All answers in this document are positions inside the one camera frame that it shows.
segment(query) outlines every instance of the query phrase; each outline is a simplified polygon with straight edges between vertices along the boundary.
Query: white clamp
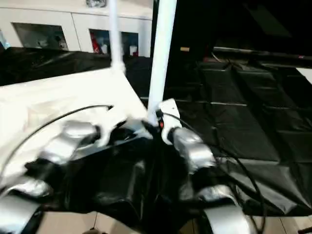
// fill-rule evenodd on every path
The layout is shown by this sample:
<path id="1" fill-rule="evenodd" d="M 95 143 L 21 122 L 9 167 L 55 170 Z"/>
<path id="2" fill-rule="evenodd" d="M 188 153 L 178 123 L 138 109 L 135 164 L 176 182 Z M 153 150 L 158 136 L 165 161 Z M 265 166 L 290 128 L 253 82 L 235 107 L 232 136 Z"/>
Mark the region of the white clamp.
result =
<path id="1" fill-rule="evenodd" d="M 176 102 L 173 98 L 161 102 L 158 107 L 162 113 L 168 113 L 180 118 L 179 110 L 177 109 Z M 172 145 L 172 143 L 168 140 L 168 133 L 173 128 L 181 128 L 182 125 L 179 120 L 166 114 L 164 114 L 162 118 L 164 126 L 161 132 L 161 138 L 167 145 Z"/>

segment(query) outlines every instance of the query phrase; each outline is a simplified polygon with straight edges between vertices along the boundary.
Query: cabinet door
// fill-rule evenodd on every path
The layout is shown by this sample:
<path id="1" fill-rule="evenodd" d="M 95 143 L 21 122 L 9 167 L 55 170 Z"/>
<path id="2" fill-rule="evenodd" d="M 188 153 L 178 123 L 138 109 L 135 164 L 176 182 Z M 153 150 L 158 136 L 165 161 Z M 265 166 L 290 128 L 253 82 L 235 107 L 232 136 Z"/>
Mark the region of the cabinet door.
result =
<path id="1" fill-rule="evenodd" d="M 11 46 L 80 50 L 71 13 L 1 8 L 0 16 Z"/>
<path id="2" fill-rule="evenodd" d="M 109 53 L 109 17 L 73 14 L 82 51 Z M 129 55 L 150 56 L 152 21 L 119 17 L 123 52 Z"/>

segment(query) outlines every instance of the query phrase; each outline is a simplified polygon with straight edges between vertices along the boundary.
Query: shelf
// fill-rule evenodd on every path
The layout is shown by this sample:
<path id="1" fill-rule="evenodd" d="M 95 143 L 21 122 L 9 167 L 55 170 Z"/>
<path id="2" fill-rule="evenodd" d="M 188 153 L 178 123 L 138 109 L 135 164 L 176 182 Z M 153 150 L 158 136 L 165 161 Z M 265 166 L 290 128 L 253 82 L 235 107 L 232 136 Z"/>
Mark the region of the shelf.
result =
<path id="1" fill-rule="evenodd" d="M 118 16 L 152 20 L 153 0 L 117 0 Z M 89 15 L 109 15 L 108 6 L 90 8 L 85 0 L 0 0 L 0 8 L 17 8 L 71 12 Z"/>

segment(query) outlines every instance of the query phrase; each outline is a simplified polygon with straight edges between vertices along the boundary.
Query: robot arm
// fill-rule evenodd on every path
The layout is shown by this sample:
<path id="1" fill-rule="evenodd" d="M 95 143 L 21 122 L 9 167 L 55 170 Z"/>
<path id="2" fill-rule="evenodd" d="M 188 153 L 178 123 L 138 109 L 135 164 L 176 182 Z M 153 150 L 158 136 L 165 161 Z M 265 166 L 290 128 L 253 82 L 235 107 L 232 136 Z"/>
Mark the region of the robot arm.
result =
<path id="1" fill-rule="evenodd" d="M 53 195 L 64 174 L 61 169 L 74 159 L 77 149 L 108 143 L 111 131 L 125 120 L 120 110 L 112 108 L 101 127 L 88 122 L 68 121 L 62 132 L 50 140 L 38 158 L 27 163 L 27 171 L 0 195 L 0 233 L 35 233 L 43 217 L 41 200 Z"/>
<path id="2" fill-rule="evenodd" d="M 162 126 L 161 136 L 166 144 L 173 144 L 180 156 L 184 158 L 188 165 L 190 176 L 202 168 L 213 170 L 216 167 L 214 155 L 200 136 L 187 128 L 182 128 L 181 123 L 177 119 L 164 113 L 179 117 L 179 112 L 173 99 L 164 101 L 159 105 L 160 126 Z M 198 191 L 196 195 L 202 197 L 206 202 L 218 204 L 202 210 L 204 223 L 210 231 L 209 233 L 252 233 L 245 215 L 228 186 L 222 183 L 208 186 Z"/>

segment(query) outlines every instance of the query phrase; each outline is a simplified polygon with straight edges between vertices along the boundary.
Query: white cabinet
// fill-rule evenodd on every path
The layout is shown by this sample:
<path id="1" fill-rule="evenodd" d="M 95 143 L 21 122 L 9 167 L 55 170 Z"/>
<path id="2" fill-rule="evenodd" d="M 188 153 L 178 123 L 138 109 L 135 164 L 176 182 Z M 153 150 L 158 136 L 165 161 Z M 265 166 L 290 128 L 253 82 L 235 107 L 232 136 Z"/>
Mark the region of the white cabinet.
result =
<path id="1" fill-rule="evenodd" d="M 80 48 L 85 52 L 93 52 L 91 34 L 102 35 L 104 43 L 109 41 L 105 38 L 105 32 L 109 31 L 109 17 L 100 15 L 87 15 L 87 14 L 73 14 L 74 23 L 76 26 Z M 139 56 L 150 56 L 151 47 L 151 32 L 152 21 L 148 19 L 132 19 L 119 17 L 119 30 L 122 35 L 122 42 L 124 44 L 123 50 L 130 46 L 137 46 Z"/>
<path id="2" fill-rule="evenodd" d="M 153 0 L 116 1 L 124 53 L 149 57 Z M 0 30 L 15 47 L 110 49 L 109 7 L 90 8 L 86 0 L 0 0 Z"/>
<path id="3" fill-rule="evenodd" d="M 0 8 L 0 16 L 0 30 L 11 46 L 44 48 L 49 37 L 57 37 L 51 44 L 66 42 L 68 50 L 80 50 L 71 13 Z"/>

